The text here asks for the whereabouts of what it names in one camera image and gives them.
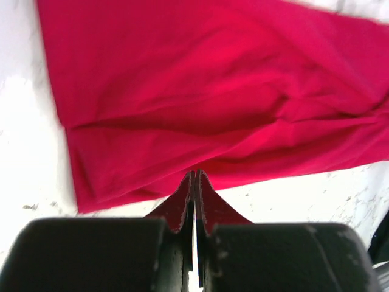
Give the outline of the red t shirt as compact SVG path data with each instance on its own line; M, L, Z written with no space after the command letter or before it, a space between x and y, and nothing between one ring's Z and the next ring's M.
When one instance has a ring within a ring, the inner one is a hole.
M388 159L388 26L289 1L38 1L82 213Z

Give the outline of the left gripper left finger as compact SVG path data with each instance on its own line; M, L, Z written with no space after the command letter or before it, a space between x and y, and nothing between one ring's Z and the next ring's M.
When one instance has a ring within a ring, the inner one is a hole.
M193 183L142 218L45 218L17 236L2 291L187 291Z

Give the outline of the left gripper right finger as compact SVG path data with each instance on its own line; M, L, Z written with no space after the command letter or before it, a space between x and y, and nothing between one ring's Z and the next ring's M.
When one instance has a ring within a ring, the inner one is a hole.
M198 275L204 291L379 291L365 247L339 223L253 223L194 181Z

